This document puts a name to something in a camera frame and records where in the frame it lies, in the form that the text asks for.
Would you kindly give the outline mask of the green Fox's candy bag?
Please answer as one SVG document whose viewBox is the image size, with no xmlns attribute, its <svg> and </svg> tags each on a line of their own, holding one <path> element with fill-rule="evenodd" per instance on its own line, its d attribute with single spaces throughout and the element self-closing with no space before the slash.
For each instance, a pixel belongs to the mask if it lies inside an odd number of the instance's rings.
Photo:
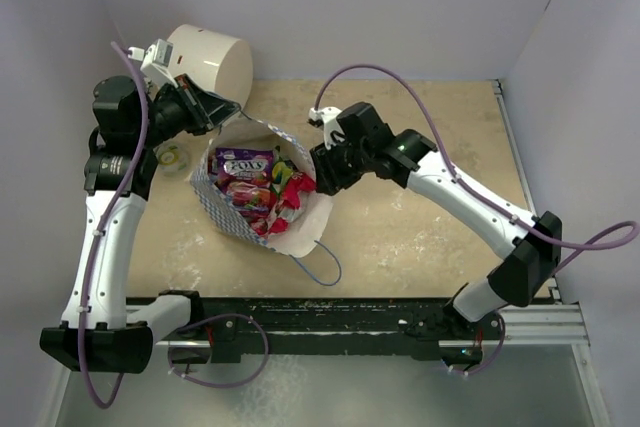
<svg viewBox="0 0 640 427">
<path fill-rule="evenodd" d="M 292 161 L 277 160 L 271 170 L 271 190 L 276 194 L 280 194 L 296 171 L 297 168 Z"/>
</svg>

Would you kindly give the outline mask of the red Real snack bag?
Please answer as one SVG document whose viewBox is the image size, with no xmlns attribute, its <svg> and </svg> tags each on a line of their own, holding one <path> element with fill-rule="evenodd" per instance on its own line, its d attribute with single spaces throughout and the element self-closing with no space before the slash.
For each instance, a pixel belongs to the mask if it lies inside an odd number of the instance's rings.
<svg viewBox="0 0 640 427">
<path fill-rule="evenodd" d="M 294 173 L 287 181 L 279 195 L 279 208 L 299 210 L 302 205 L 302 195 L 316 190 L 315 180 L 304 172 Z"/>
</svg>

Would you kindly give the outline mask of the blue checkered paper bag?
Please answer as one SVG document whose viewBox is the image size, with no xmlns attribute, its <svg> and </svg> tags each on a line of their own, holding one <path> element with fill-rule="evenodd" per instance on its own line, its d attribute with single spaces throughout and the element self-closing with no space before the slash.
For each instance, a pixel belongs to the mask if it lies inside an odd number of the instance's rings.
<svg viewBox="0 0 640 427">
<path fill-rule="evenodd" d="M 322 286 L 342 279 L 340 260 L 322 242 L 332 199 L 317 191 L 311 156 L 293 135 L 242 114 L 209 141 L 190 184 L 222 233 L 291 258 Z M 303 261 L 317 247 L 336 264 L 332 281 Z"/>
</svg>

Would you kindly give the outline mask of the purple Fox's berries candy bag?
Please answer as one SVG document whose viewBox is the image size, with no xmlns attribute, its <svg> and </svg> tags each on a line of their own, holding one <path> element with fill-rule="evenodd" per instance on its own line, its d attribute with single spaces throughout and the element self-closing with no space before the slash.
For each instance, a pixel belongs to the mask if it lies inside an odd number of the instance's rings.
<svg viewBox="0 0 640 427">
<path fill-rule="evenodd" d="M 274 162 L 272 150 L 217 147 L 211 159 L 209 177 L 221 190 L 233 182 L 269 187 Z"/>
</svg>

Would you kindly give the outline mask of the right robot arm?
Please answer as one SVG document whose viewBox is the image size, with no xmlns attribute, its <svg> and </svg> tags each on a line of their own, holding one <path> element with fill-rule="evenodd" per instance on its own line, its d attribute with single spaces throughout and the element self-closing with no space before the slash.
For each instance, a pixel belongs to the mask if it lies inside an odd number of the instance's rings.
<svg viewBox="0 0 640 427">
<path fill-rule="evenodd" d="M 467 338 L 487 314 L 526 307 L 560 259 L 562 222 L 510 205 L 462 171 L 450 173 L 436 145 L 413 129 L 394 134 L 365 102 L 346 110 L 311 109 L 309 122 L 323 132 L 311 158 L 319 193 L 334 196 L 373 173 L 445 209 L 475 232 L 500 258 L 485 279 L 462 287 L 449 301 L 446 330 Z"/>
</svg>

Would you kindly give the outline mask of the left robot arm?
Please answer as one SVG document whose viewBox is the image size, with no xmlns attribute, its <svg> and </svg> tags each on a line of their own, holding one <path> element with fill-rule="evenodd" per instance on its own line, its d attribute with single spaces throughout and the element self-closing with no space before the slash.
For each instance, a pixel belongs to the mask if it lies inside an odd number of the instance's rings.
<svg viewBox="0 0 640 427">
<path fill-rule="evenodd" d="M 130 77 L 110 77 L 94 87 L 92 110 L 97 126 L 84 167 L 86 228 L 76 280 L 59 325 L 43 328 L 39 345 L 72 371 L 139 374 L 156 342 L 173 331 L 194 339 L 206 325 L 194 291 L 165 291 L 133 315 L 126 310 L 133 244 L 158 166 L 155 150 L 182 132 L 205 135 L 242 107 L 182 74 L 155 97 Z"/>
</svg>

